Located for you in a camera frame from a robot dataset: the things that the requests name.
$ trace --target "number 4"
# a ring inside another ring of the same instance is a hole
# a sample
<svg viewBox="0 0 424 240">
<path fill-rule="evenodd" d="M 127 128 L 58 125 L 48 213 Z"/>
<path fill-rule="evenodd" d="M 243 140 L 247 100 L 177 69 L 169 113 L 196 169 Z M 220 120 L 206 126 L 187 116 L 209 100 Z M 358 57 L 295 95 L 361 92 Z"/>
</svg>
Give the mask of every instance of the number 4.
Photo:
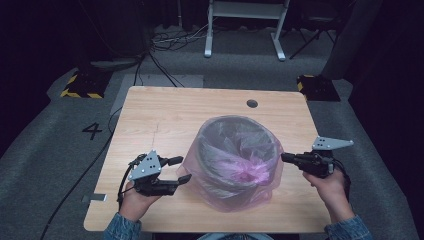
<svg viewBox="0 0 424 240">
<path fill-rule="evenodd" d="M 96 133 L 102 132 L 102 130 L 97 130 L 98 128 L 99 128 L 99 124 L 95 122 L 95 123 L 91 124 L 90 126 L 84 128 L 82 131 L 91 133 L 90 140 L 93 140 Z"/>
</svg>

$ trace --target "hand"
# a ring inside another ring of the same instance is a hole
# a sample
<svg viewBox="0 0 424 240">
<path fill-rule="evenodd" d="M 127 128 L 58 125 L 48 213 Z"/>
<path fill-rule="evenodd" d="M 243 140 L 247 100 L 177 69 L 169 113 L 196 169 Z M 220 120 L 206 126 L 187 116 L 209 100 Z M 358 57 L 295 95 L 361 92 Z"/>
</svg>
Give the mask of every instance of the hand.
<svg viewBox="0 0 424 240">
<path fill-rule="evenodd" d="M 340 170 L 335 170 L 333 174 L 322 179 L 303 172 L 303 176 L 316 187 L 319 196 L 324 201 L 331 217 L 331 222 L 336 223 L 349 218 L 353 218 L 350 204 L 344 191 L 344 176 Z"/>
<path fill-rule="evenodd" d="M 133 187 L 132 182 L 128 182 L 125 189 Z M 161 196 L 146 197 L 136 192 L 135 189 L 131 189 L 124 193 L 124 200 L 122 201 L 121 209 L 119 214 L 124 218 L 137 222 L 149 209 L 150 205 L 156 202 Z"/>
</svg>

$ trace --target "wire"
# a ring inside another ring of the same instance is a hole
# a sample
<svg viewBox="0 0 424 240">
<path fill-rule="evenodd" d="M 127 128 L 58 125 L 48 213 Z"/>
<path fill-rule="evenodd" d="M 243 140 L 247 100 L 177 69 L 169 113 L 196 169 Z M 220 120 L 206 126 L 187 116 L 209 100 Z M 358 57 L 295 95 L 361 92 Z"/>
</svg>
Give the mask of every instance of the wire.
<svg viewBox="0 0 424 240">
<path fill-rule="evenodd" d="M 158 67 L 159 70 L 163 74 L 165 74 L 165 76 L 169 79 L 169 81 L 172 83 L 172 85 L 174 85 L 174 87 L 177 87 L 177 85 L 174 83 L 174 80 L 176 82 L 178 82 L 182 87 L 184 87 L 184 85 L 180 81 L 178 81 L 178 79 L 176 79 L 174 76 L 172 76 L 171 74 L 169 74 L 168 71 L 162 65 L 160 65 L 159 61 L 152 55 L 152 53 L 149 53 L 149 54 L 150 54 L 150 57 L 153 60 L 153 63 L 156 65 L 156 67 Z"/>
<path fill-rule="evenodd" d="M 69 197 L 69 195 L 71 195 L 71 193 L 74 191 L 74 189 L 78 186 L 78 184 L 81 182 L 81 180 L 84 178 L 84 176 L 87 174 L 87 172 L 91 169 L 91 167 L 93 167 L 93 165 L 97 162 L 97 160 L 99 159 L 99 157 L 102 155 L 102 153 L 106 150 L 108 144 L 110 143 L 110 141 L 112 140 L 112 136 L 113 136 L 113 132 L 112 134 L 109 136 L 108 140 L 106 141 L 105 145 L 102 147 L 102 149 L 100 150 L 100 152 L 97 154 L 97 156 L 94 158 L 94 160 L 90 163 L 90 165 L 88 166 L 88 168 L 81 174 L 81 176 L 78 178 L 78 180 L 74 183 L 74 185 L 72 186 L 72 188 L 66 193 L 66 195 L 62 198 L 62 201 L 60 201 L 59 205 L 56 207 L 56 209 L 54 210 L 54 212 L 52 213 L 52 215 L 49 218 L 49 221 L 47 222 L 46 226 L 44 227 L 43 233 L 41 234 L 40 240 L 44 239 L 44 236 L 46 235 L 47 230 L 49 229 L 50 224 L 53 221 L 53 218 L 56 216 L 57 212 L 59 211 L 59 209 L 62 207 L 63 203 L 66 201 L 66 199 Z"/>
<path fill-rule="evenodd" d="M 334 165 L 336 165 L 336 167 L 343 173 L 343 177 L 345 179 L 345 183 L 344 183 L 344 190 L 345 190 L 345 194 L 346 194 L 346 199 L 349 201 L 349 195 L 350 195 L 350 185 L 352 184 L 352 181 L 350 180 L 350 176 L 347 174 L 346 168 L 343 165 L 342 162 L 340 162 L 337 159 L 333 160 Z"/>
<path fill-rule="evenodd" d="M 133 168 L 133 166 L 132 166 L 132 165 L 128 166 L 127 170 L 125 171 L 124 177 L 123 177 L 123 178 L 122 178 L 122 180 L 121 180 L 121 184 L 119 185 L 119 190 L 118 190 L 118 199 L 117 199 L 117 202 L 118 202 L 118 210 L 120 210 L 120 209 L 121 209 L 122 201 L 124 201 L 124 193 L 125 193 L 126 191 L 122 191 L 122 189 L 124 188 L 124 184 L 125 184 L 125 181 L 126 181 L 126 179 L 127 179 L 127 176 L 128 176 L 128 174 L 130 173 L 130 171 L 131 171 L 131 169 L 132 169 L 132 168 Z"/>
<path fill-rule="evenodd" d="M 141 86 L 144 86 L 144 82 L 143 82 L 143 79 L 141 78 L 141 76 L 140 76 L 140 73 L 138 73 L 137 74 L 138 75 L 138 78 L 140 79 L 140 81 L 141 81 Z"/>
<path fill-rule="evenodd" d="M 181 31 L 178 31 L 177 34 L 175 34 L 172 38 L 168 38 L 168 34 L 167 33 L 159 33 L 157 34 L 154 38 L 153 38 L 153 45 L 155 50 L 158 51 L 176 51 L 179 50 L 185 46 L 187 46 L 189 43 L 193 43 L 201 38 L 205 38 L 207 35 L 202 35 L 202 36 L 197 36 L 200 32 L 205 32 L 203 29 L 206 28 L 209 24 L 204 25 L 203 27 L 199 28 L 197 31 L 195 31 L 194 33 L 187 33 L 183 36 L 178 36 Z M 163 47 L 163 46 L 159 46 L 158 44 L 164 44 L 164 43 L 169 43 L 169 46 L 167 47 Z M 177 48 L 172 48 L 174 47 L 176 44 L 183 44 L 180 47 Z"/>
<path fill-rule="evenodd" d="M 126 192 L 128 192 L 128 191 L 130 191 L 131 189 L 133 189 L 134 187 L 130 187 L 130 188 L 128 188 L 127 190 L 125 190 L 125 191 L 123 191 L 122 193 L 126 193 Z"/>
<path fill-rule="evenodd" d="M 110 122 L 112 121 L 112 117 L 117 113 L 117 112 L 119 112 L 119 111 L 121 111 L 122 110 L 122 107 L 120 107 L 120 108 L 118 108 L 118 110 L 116 110 L 111 116 L 110 116 L 110 118 L 109 118 L 109 122 L 107 123 L 107 127 L 108 127 L 108 129 L 109 129 L 109 133 L 110 134 L 113 134 L 113 132 L 114 132 L 114 130 L 112 130 L 112 129 L 110 129 Z"/>
<path fill-rule="evenodd" d="M 138 70 L 140 69 L 140 65 L 141 65 L 141 62 L 138 63 L 137 69 L 135 70 L 133 86 L 135 86 L 137 84 L 137 75 L 138 75 Z"/>
</svg>

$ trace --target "sleeve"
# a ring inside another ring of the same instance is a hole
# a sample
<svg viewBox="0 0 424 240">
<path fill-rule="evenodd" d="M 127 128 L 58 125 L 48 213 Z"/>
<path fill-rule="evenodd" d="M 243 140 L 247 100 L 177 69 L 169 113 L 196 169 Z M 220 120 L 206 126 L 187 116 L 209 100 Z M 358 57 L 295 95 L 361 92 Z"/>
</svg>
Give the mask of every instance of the sleeve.
<svg viewBox="0 0 424 240">
<path fill-rule="evenodd" d="M 324 230 L 331 240 L 372 240 L 371 233 L 358 215 L 345 221 L 327 225 Z"/>
<path fill-rule="evenodd" d="M 141 222 L 132 222 L 116 213 L 103 232 L 104 240 L 138 240 Z"/>
</svg>

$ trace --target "black curtain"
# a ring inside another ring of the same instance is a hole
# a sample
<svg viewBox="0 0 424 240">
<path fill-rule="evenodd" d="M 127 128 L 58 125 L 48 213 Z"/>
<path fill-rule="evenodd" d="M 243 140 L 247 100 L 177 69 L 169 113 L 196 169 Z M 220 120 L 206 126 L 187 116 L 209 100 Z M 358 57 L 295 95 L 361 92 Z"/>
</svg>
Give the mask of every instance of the black curtain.
<svg viewBox="0 0 424 240">
<path fill-rule="evenodd" d="M 0 2 L 0 158 L 49 104 L 50 85 L 72 67 L 48 1 Z"/>
<path fill-rule="evenodd" d="M 406 195 L 424 239 L 424 3 L 385 1 L 347 79 L 349 102 Z"/>
<path fill-rule="evenodd" d="M 208 23 L 209 0 L 180 0 L 182 27 L 191 31 L 193 26 L 203 27 Z"/>
<path fill-rule="evenodd" d="M 177 0 L 160 0 L 159 7 L 160 18 L 157 23 L 161 23 L 164 28 L 179 25 Z"/>
</svg>

